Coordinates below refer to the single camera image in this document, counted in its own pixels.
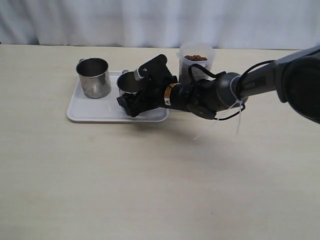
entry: table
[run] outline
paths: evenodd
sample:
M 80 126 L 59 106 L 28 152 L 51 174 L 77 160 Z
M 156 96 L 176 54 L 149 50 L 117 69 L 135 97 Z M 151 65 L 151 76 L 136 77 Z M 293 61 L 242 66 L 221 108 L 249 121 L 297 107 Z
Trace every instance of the table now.
M 251 97 L 218 122 L 173 111 L 156 124 L 66 117 L 80 58 L 134 70 L 177 49 L 0 45 L 1 240 L 302 240 L 320 236 L 320 128 Z M 288 50 L 217 49 L 243 73 Z

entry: white curtain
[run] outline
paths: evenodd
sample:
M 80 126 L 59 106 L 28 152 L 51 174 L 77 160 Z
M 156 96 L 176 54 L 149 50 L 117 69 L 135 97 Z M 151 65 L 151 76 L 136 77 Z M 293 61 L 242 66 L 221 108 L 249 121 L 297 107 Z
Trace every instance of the white curtain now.
M 0 0 L 0 42 L 306 49 L 319 13 L 320 0 Z

